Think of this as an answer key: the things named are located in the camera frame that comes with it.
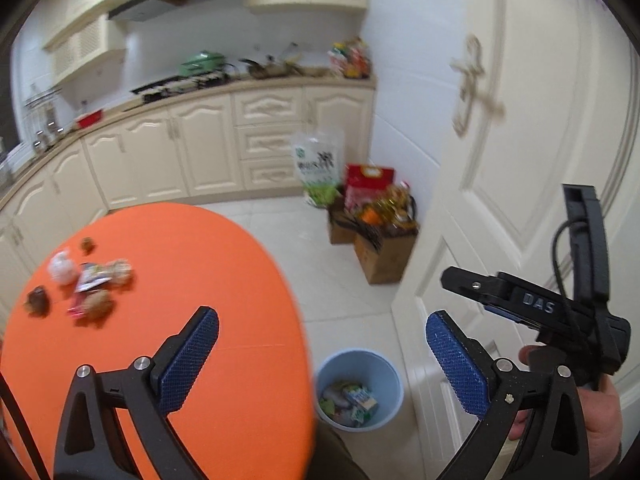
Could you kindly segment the person's right hand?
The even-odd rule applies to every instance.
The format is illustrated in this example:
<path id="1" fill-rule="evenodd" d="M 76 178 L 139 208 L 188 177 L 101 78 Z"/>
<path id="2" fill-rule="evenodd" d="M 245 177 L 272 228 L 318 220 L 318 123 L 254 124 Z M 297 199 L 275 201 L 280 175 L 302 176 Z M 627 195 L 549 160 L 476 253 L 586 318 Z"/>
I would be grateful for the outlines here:
<path id="1" fill-rule="evenodd" d="M 612 377 L 602 374 L 596 390 L 577 390 L 585 419 L 588 470 L 572 469 L 564 479 L 604 479 L 611 477 L 620 463 L 623 415 Z"/>

